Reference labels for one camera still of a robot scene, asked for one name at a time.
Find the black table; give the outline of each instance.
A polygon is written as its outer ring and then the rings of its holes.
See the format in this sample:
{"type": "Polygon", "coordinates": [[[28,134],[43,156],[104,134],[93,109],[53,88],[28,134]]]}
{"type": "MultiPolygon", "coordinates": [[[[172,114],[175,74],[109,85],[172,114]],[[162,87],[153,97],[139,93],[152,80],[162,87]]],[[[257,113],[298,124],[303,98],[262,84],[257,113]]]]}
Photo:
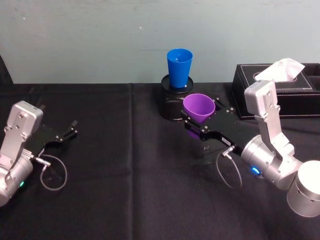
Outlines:
{"type": "MultiPolygon", "coordinates": [[[[199,158],[204,143],[190,138],[183,123],[159,115],[159,90],[159,84],[1,86],[0,127],[11,106],[25,100],[46,105],[43,123],[57,130],[78,120],[79,134],[58,154],[68,169],[66,187],[44,189],[41,166],[35,164],[25,185],[0,208],[0,239],[320,238],[320,217],[293,213],[286,192],[258,180],[237,158],[243,187],[226,187],[215,165],[199,158]]],[[[233,105],[230,91],[230,83],[198,83],[193,92],[233,105]]],[[[320,154],[319,123],[281,120],[303,162],[320,154]]],[[[254,120],[239,124],[258,129],[254,120]]],[[[224,146],[214,140],[209,145],[214,160],[224,146]]],[[[223,160],[220,165],[232,181],[231,165],[223,160]]]]}

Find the cable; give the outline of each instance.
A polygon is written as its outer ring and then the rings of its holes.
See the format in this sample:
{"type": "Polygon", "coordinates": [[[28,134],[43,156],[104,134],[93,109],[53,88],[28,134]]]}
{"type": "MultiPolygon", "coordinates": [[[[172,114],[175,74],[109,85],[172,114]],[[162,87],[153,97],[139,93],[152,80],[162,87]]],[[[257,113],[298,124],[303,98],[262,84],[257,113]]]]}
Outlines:
{"type": "MultiPolygon", "coordinates": [[[[220,170],[219,170],[218,160],[219,160],[219,156],[220,156],[223,152],[224,152],[224,151],[219,152],[219,154],[216,156],[216,160],[215,160],[216,169],[217,169],[217,171],[218,171],[221,179],[222,179],[223,182],[225,183],[225,185],[227,185],[227,186],[228,186],[229,188],[231,188],[231,189],[235,189],[233,186],[231,186],[231,185],[229,185],[229,184],[227,183],[227,181],[225,180],[224,176],[222,176],[222,174],[221,174],[221,172],[220,172],[220,170]]],[[[239,187],[239,188],[241,188],[241,187],[242,187],[242,178],[241,178],[241,174],[240,174],[240,172],[239,172],[239,169],[238,169],[235,161],[234,161],[232,158],[228,158],[228,159],[231,160],[231,162],[233,163],[233,165],[234,165],[234,167],[235,167],[236,172],[238,173],[239,181],[240,181],[240,187],[239,187]]]]}
{"type": "Polygon", "coordinates": [[[63,166],[63,168],[64,168],[64,171],[65,171],[65,179],[64,179],[64,182],[63,182],[62,186],[60,186],[60,187],[58,187],[58,188],[50,188],[50,187],[48,187],[47,185],[45,185],[45,183],[44,183],[44,181],[43,181],[44,172],[45,172],[45,170],[47,169],[47,166],[45,165],[44,168],[42,169],[41,174],[40,174],[40,181],[41,181],[42,185],[43,185],[46,189],[48,189],[48,190],[50,190],[50,191],[58,191],[58,190],[62,189],[62,188],[66,185],[66,183],[67,183],[67,178],[68,178],[68,172],[67,172],[67,168],[66,168],[65,164],[64,164],[59,158],[57,158],[57,157],[55,157],[55,156],[47,155],[47,154],[44,154],[44,155],[41,155],[41,156],[42,156],[42,157],[49,157],[49,158],[58,160],[58,161],[62,164],[62,166],[63,166]]]}

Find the black leather tissue box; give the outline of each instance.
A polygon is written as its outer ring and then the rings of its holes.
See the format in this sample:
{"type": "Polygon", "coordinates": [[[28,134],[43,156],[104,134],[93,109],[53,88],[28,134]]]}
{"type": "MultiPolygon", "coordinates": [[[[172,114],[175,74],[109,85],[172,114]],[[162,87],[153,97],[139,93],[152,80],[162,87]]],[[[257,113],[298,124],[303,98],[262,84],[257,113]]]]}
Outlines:
{"type": "MultiPolygon", "coordinates": [[[[305,68],[290,82],[276,82],[276,95],[281,118],[320,117],[320,64],[302,63],[305,68]]],[[[232,94],[240,119],[253,119],[248,113],[245,89],[256,80],[255,76],[271,64],[238,64],[232,83],[232,94]]]]}

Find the white tissue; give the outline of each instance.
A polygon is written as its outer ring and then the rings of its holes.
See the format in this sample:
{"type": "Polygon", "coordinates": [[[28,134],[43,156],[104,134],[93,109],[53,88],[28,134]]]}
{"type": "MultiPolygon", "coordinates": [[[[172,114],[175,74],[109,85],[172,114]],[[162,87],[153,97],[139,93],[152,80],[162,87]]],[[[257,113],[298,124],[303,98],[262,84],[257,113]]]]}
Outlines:
{"type": "Polygon", "coordinates": [[[276,61],[266,70],[255,76],[255,80],[269,80],[274,82],[291,82],[305,68],[301,63],[291,59],[284,58],[276,61]]]}

